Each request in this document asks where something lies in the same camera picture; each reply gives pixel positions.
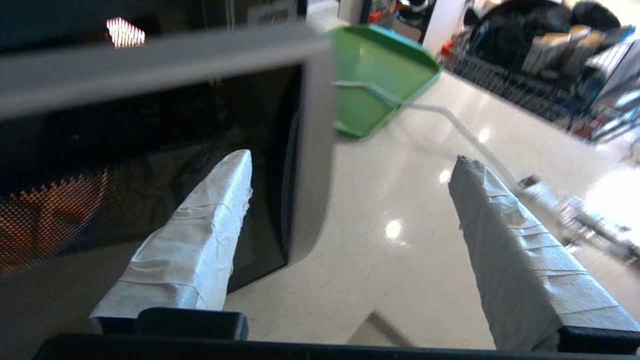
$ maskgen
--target white cable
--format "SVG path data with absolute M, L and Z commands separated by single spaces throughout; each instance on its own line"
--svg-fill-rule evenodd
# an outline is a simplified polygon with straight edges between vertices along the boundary
M 442 106 L 423 105 L 416 104 L 415 102 L 411 101 L 404 101 L 402 99 L 398 99 L 395 96 L 386 94 L 384 90 L 373 84 L 362 83 L 358 81 L 334 81 L 333 84 L 335 86 L 345 88 L 365 88 L 370 92 L 378 94 L 389 101 L 406 106 L 408 108 L 430 111 L 443 115 L 445 118 L 447 118 L 447 120 L 451 122 L 451 124 L 453 124 L 453 126 L 456 127 L 456 129 L 458 129 L 460 133 L 462 133 L 462 135 L 464 135 L 465 138 L 467 138 L 467 140 L 469 140 L 487 158 L 487 160 L 489 160 L 489 162 L 493 163 L 496 167 L 499 168 L 498 171 L 502 174 L 503 177 L 506 177 L 505 179 L 503 178 L 503 180 L 505 180 L 505 184 L 513 193 L 520 192 L 520 190 L 522 190 L 522 185 L 520 185 L 520 183 L 518 182 L 518 178 L 513 173 L 513 171 L 511 171 L 509 166 L 502 162 L 496 155 L 494 155 L 494 153 L 489 148 L 487 148 L 487 146 L 483 145 L 477 139 L 476 135 L 469 129 L 467 129 L 467 127 L 460 120 L 458 120 L 458 118 L 453 115 L 453 113 L 451 113 L 449 109 Z

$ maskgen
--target green plastic tray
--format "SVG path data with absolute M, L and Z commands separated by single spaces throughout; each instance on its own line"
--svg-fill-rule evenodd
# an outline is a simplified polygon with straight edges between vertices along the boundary
M 418 43 L 379 26 L 350 26 L 331 32 L 337 79 L 380 87 L 411 101 L 438 78 L 442 69 Z M 400 105 L 364 88 L 338 88 L 341 133 L 365 137 L 386 124 Z

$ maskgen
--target white countertop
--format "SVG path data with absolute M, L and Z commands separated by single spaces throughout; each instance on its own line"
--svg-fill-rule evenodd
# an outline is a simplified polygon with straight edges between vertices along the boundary
M 589 191 L 601 179 L 637 176 L 620 170 L 619 154 L 450 74 L 417 102 L 449 108 L 516 175 L 538 174 L 559 193 L 600 199 Z M 377 310 L 418 346 L 493 348 L 446 185 L 458 154 L 483 159 L 447 120 L 420 110 L 402 111 L 368 138 L 340 138 L 317 247 L 230 294 L 225 310 L 247 315 L 251 340 L 345 343 Z M 597 252 L 577 257 L 640 319 L 640 275 Z

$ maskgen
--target wire basket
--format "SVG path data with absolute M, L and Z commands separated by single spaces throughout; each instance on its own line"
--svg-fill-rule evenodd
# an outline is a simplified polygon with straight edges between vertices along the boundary
M 515 74 L 463 51 L 452 50 L 443 67 L 495 95 L 549 121 L 580 116 L 584 108 L 568 91 Z

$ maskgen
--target red object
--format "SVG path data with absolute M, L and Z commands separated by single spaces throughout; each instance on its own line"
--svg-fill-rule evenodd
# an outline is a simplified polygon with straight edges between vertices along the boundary
M 369 24 L 377 24 L 382 18 L 382 10 L 369 14 Z
M 451 49 L 453 49 L 453 41 L 449 41 L 444 43 L 444 45 L 442 46 L 442 50 L 440 50 L 440 54 L 442 56 L 444 56 L 445 58 L 450 58 L 451 57 Z

